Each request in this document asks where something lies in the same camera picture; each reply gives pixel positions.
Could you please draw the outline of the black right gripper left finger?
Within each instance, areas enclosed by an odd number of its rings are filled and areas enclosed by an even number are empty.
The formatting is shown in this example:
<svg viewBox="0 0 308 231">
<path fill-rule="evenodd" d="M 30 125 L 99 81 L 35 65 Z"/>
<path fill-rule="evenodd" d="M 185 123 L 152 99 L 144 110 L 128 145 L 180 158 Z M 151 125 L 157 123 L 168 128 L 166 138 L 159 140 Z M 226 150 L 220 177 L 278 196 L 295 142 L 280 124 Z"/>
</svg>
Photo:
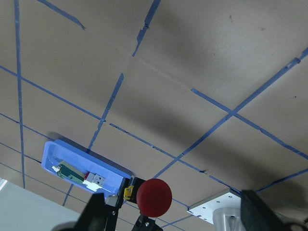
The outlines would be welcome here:
<svg viewBox="0 0 308 231">
<path fill-rule="evenodd" d="M 103 231 L 106 226 L 106 210 L 103 193 L 95 193 L 75 224 L 76 231 Z"/>
</svg>

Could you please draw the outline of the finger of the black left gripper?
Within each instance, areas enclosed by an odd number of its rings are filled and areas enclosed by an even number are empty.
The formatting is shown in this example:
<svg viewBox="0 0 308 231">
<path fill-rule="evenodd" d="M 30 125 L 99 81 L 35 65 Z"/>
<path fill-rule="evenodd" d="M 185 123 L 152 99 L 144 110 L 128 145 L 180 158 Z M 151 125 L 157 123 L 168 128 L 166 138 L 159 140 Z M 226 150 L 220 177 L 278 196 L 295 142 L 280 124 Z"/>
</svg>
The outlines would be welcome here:
<svg viewBox="0 0 308 231">
<path fill-rule="evenodd" d="M 115 231 L 118 218 L 118 196 L 111 195 L 105 200 L 105 209 L 107 212 L 105 231 Z"/>
<path fill-rule="evenodd" d="M 154 219 L 141 214 L 137 218 L 132 231 L 163 231 L 163 229 L 155 223 Z"/>
</svg>

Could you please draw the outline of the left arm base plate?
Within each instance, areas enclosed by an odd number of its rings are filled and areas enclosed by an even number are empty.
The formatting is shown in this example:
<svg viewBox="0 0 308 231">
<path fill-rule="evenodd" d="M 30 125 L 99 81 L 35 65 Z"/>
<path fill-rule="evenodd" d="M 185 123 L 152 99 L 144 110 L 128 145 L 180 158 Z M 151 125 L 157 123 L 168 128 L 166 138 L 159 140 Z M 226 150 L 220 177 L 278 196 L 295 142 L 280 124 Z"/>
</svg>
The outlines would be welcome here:
<svg viewBox="0 0 308 231">
<path fill-rule="evenodd" d="M 221 212 L 227 216 L 238 217 L 240 207 L 241 195 L 234 190 L 226 189 L 189 206 L 187 212 L 214 224 L 214 213 Z"/>
</svg>

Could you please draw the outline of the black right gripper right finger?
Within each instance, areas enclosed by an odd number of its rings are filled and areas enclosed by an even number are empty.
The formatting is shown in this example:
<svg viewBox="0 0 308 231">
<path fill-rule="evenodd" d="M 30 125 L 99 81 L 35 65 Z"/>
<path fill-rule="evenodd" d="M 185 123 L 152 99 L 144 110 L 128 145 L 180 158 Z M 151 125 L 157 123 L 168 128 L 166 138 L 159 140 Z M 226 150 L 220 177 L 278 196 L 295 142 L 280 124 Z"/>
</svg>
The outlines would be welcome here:
<svg viewBox="0 0 308 231">
<path fill-rule="evenodd" d="M 288 230 L 253 190 L 241 192 L 241 221 L 247 231 Z"/>
</svg>

